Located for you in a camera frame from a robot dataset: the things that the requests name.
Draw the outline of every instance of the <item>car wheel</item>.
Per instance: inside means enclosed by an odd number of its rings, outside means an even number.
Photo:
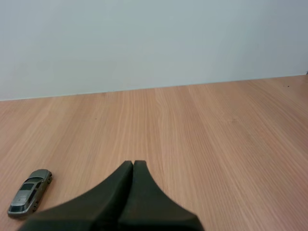
[[[38,202],[35,202],[33,205],[33,212],[35,212],[38,209]]]
[[[52,176],[49,176],[49,177],[48,177],[48,180],[47,180],[47,183],[50,184],[51,181],[52,181]]]

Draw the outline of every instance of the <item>model car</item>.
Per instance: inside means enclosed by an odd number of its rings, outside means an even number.
[[[8,215],[12,218],[22,218],[35,212],[51,181],[52,173],[46,169],[32,172],[14,197]]]

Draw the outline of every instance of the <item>car window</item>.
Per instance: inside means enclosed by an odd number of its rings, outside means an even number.
[[[36,189],[38,189],[38,188],[39,188],[39,186],[40,186],[40,184],[41,184],[41,182],[40,182],[40,183],[38,183],[38,184],[35,186],[35,188],[36,188]]]
[[[22,205],[22,206],[11,206],[10,211],[17,213],[17,212],[24,211],[24,209],[25,209],[24,205]]]
[[[31,193],[31,195],[28,198],[28,203],[31,203],[31,201],[32,201],[34,195],[36,194],[36,192],[37,192],[36,190],[33,190],[33,192]]]
[[[23,184],[20,190],[31,190],[34,184]]]
[[[43,179],[43,178],[41,178],[41,177],[33,177],[33,178],[30,178],[30,179],[27,179],[26,182],[28,182],[28,181],[38,182],[38,181],[40,181],[40,180],[42,180],[42,179]]]

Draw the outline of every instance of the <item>desk surface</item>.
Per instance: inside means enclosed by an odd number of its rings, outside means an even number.
[[[207,231],[308,230],[308,76],[0,102],[0,223],[38,168],[39,210],[146,160]]]

